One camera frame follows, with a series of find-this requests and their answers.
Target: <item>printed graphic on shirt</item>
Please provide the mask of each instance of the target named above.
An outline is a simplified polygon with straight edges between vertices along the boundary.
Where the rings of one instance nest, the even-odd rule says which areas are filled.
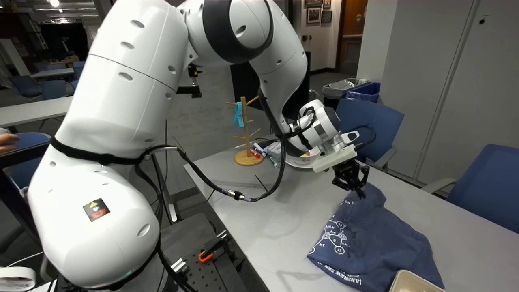
[[[359,274],[345,274],[342,271],[337,271],[327,264],[322,264],[317,261],[319,266],[322,266],[324,269],[327,269],[329,272],[335,274],[338,279],[345,280],[345,282],[350,282],[353,285],[361,285],[361,277]]]
[[[346,243],[346,235],[343,233],[345,227],[345,222],[329,219],[316,245],[324,246],[325,241],[329,241],[334,246],[335,254],[343,254],[345,248],[350,246]]]

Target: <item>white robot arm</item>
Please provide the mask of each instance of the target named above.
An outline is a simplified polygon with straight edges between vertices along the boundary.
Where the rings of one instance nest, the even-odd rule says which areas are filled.
[[[285,102],[306,56],[272,0],[118,0],[90,47],[71,107],[29,186],[45,256],[72,284],[115,284],[153,253],[158,224],[118,168],[158,144],[179,74],[189,63],[249,61],[269,118],[288,152],[322,147],[314,170],[355,157],[319,100],[288,121]]]

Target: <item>office chair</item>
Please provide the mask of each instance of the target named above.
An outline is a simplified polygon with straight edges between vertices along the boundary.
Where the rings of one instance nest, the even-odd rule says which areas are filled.
[[[64,94],[66,94],[64,79],[40,81],[40,86],[43,89],[43,92],[42,92],[43,99],[64,97]]]
[[[43,92],[43,87],[29,76],[14,76],[11,78],[11,82],[20,95],[29,99]]]
[[[452,183],[447,201],[519,233],[517,147],[486,144],[457,181],[444,178],[421,189],[434,193]]]
[[[50,136],[45,133],[17,133],[17,138],[12,152],[0,155],[0,199],[4,202],[0,204],[0,251],[9,246],[24,230],[37,240],[33,227],[27,222],[27,204],[22,193],[29,186]]]
[[[376,168],[385,168],[389,159],[395,154],[392,141],[400,128],[403,113],[376,102],[340,99],[337,105],[342,133],[358,129],[361,142],[359,159],[372,162]]]

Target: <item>table surface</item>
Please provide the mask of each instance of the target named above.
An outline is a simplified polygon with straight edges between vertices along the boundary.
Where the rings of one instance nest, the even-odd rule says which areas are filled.
[[[20,125],[64,115],[68,112],[69,102],[71,95],[0,107],[0,126]]]
[[[233,154],[223,151],[196,163],[220,186],[241,189],[248,196],[261,194],[254,175],[269,185],[277,170],[267,162],[238,167]],[[184,168],[207,196],[210,188],[191,167]],[[330,180],[332,172],[312,173],[286,167],[278,189],[259,202],[233,201],[217,193],[210,196],[213,211],[272,292],[351,290],[306,259],[325,220],[346,194]],[[385,194],[389,211],[426,235],[447,290],[517,290],[517,233],[379,170],[371,168],[369,181]]]
[[[37,79],[37,78],[66,76],[66,74],[72,74],[72,73],[74,73],[72,68],[56,68],[56,69],[37,71],[37,73],[30,74],[30,78]]]

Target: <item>blue cloth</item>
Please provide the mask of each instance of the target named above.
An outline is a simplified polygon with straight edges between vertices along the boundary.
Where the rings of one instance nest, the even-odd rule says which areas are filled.
[[[366,185],[364,194],[338,204],[308,259],[358,290],[389,290],[398,269],[442,287],[428,240],[384,209],[385,196],[376,186]]]

